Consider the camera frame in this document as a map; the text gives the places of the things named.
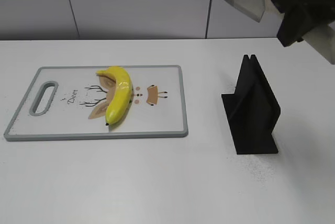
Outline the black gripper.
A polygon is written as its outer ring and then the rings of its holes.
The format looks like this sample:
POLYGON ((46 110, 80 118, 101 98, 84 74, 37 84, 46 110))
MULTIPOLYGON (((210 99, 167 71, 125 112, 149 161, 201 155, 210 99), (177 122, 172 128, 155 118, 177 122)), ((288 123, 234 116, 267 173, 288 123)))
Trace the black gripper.
POLYGON ((277 38, 285 47, 302 41, 304 34, 334 22, 334 0, 271 0, 283 14, 277 38))

